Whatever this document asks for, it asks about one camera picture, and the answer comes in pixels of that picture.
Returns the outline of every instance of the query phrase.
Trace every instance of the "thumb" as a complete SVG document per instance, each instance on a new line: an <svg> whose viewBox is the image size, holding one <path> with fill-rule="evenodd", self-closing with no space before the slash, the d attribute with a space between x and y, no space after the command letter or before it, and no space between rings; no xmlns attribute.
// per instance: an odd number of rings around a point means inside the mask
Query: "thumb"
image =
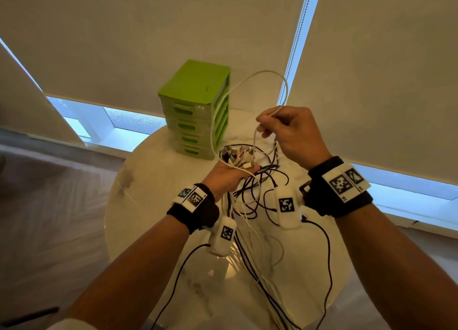
<svg viewBox="0 0 458 330"><path fill-rule="evenodd" d="M286 126L277 118L268 115L260 117L259 123L263 128L269 130L270 132L273 132L276 135L280 134L286 128Z"/></svg>

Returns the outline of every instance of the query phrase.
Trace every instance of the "roller shade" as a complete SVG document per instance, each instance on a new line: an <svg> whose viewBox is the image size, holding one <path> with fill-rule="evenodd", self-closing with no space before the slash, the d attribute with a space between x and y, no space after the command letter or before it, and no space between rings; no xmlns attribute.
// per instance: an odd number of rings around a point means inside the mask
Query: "roller shade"
<svg viewBox="0 0 458 330"><path fill-rule="evenodd" d="M458 184L457 0L319 0L288 103L332 153Z"/></svg>
<svg viewBox="0 0 458 330"><path fill-rule="evenodd" d="M0 127L21 134L84 145L2 45Z"/></svg>
<svg viewBox="0 0 458 330"><path fill-rule="evenodd" d="M283 73L303 0L0 0L0 37L45 95L162 113L157 90L189 58ZM266 74L232 107L277 102Z"/></svg>

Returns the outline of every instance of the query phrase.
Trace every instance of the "black and white square marker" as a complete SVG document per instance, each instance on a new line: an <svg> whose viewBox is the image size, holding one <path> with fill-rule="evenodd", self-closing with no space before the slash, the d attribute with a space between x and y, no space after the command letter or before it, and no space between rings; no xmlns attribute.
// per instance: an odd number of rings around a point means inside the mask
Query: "black and white square marker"
<svg viewBox="0 0 458 330"><path fill-rule="evenodd" d="M192 189L189 188L184 188L181 190L181 193L178 194L179 197L182 197L183 199L188 196L188 194L191 192Z"/></svg>
<svg viewBox="0 0 458 330"><path fill-rule="evenodd" d="M280 212L294 212L294 202L292 197L278 199Z"/></svg>
<svg viewBox="0 0 458 330"><path fill-rule="evenodd" d="M227 227L226 225L223 226L223 231L221 232L221 237L224 238L225 240L230 241L232 239L232 234L234 233L234 230L231 229L230 227Z"/></svg>
<svg viewBox="0 0 458 330"><path fill-rule="evenodd" d="M353 185L342 174L340 176L335 177L334 179L331 179L328 183L339 195L353 188Z"/></svg>
<svg viewBox="0 0 458 330"><path fill-rule="evenodd" d="M188 197L186 201L190 202L194 207L197 207L203 201L203 197L194 192Z"/></svg>
<svg viewBox="0 0 458 330"><path fill-rule="evenodd" d="M361 183L364 181L364 178L356 171L354 168L351 168L345 171L345 174L351 179L355 184Z"/></svg>

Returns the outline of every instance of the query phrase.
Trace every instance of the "white electronic device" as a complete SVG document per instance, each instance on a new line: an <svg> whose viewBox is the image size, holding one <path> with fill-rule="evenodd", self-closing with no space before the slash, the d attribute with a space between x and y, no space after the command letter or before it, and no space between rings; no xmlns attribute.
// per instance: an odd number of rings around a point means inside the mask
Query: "white electronic device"
<svg viewBox="0 0 458 330"><path fill-rule="evenodd" d="M227 257L231 252L235 230L237 229L235 220L220 215L212 228L206 227L205 229L211 232L208 239L208 243L210 244L207 248L208 252L219 257Z"/></svg>
<svg viewBox="0 0 458 330"><path fill-rule="evenodd" d="M282 229L298 229L301 226L301 211L295 190L289 185L279 185L274 189L278 224Z"/></svg>

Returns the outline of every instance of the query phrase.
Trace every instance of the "black wristband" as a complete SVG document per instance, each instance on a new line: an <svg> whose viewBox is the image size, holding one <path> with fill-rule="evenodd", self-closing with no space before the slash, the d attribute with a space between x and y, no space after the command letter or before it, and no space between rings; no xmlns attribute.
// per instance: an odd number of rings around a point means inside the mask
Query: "black wristband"
<svg viewBox="0 0 458 330"><path fill-rule="evenodd" d="M202 226L213 227L219 217L219 208L215 205L215 197L210 189L202 183L194 184L198 186L207 197L199 203L194 212L190 212L183 205L174 203L167 211L168 215L175 217L180 223L186 225L191 235L195 230L202 229Z"/></svg>
<svg viewBox="0 0 458 330"><path fill-rule="evenodd" d="M323 178L325 173L342 164L344 164L344 162L341 158L333 156L320 165L315 166L309 171L309 176L312 180L300 188L305 205L316 210L321 216L326 214L333 217L345 216L350 212L372 203L373 199L367 191L361 192L358 196L347 202L342 201ZM307 185L310 186L308 192L305 191Z"/></svg>

